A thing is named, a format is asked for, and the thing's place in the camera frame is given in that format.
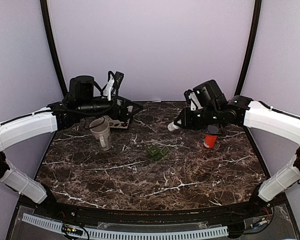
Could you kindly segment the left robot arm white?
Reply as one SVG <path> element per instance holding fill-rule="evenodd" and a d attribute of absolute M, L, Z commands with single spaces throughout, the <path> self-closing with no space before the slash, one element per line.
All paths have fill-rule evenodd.
<path fill-rule="evenodd" d="M 0 183 L 41 205 L 41 210 L 48 217 L 57 218 L 61 208 L 54 202 L 51 191 L 13 165 L 6 158 L 4 150 L 39 135 L 68 129 L 87 117 L 98 119 L 108 116 L 128 126 L 130 119 L 143 106 L 119 96 L 123 79 L 123 73 L 109 71 L 107 84 L 100 87 L 92 76 L 74 77 L 62 101 L 0 122 Z"/>

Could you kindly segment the orange pill bottle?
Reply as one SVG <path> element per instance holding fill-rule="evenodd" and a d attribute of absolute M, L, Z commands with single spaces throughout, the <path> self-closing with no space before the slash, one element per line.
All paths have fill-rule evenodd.
<path fill-rule="evenodd" d="M 203 145 L 207 148 L 207 149 L 212 149 L 215 146 L 215 143 L 217 141 L 217 135 L 212 135 L 212 134 L 206 134 L 205 135 L 205 139 L 203 142 Z"/>

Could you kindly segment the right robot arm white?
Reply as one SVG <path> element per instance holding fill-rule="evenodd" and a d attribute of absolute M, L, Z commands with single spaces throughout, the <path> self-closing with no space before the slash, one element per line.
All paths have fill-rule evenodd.
<path fill-rule="evenodd" d="M 256 189 L 256 196 L 245 205 L 248 216 L 256 217 L 266 202 L 300 180 L 300 116 L 242 95 L 227 100 L 214 79 L 185 91 L 184 96 L 188 106 L 167 126 L 171 132 L 232 124 L 263 130 L 298 144 L 291 160 Z"/>

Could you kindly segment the small white pill bottle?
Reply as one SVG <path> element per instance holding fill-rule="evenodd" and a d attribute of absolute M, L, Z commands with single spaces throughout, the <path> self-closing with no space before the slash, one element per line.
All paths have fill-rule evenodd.
<path fill-rule="evenodd" d="M 173 132 L 173 131 L 178 130 L 178 129 L 181 128 L 181 127 L 180 127 L 180 124 L 181 124 L 181 121 L 180 121 L 180 120 L 177 121 L 176 123 L 171 122 L 171 123 L 168 124 L 167 129 L 168 129 L 170 132 Z"/>

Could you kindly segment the grey bottle cap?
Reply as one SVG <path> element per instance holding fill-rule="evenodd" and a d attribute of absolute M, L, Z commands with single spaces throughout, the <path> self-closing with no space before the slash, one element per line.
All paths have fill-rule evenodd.
<path fill-rule="evenodd" d="M 211 136 L 217 136 L 220 134 L 219 128 L 214 125 L 209 125 L 206 129 L 206 134 Z"/>

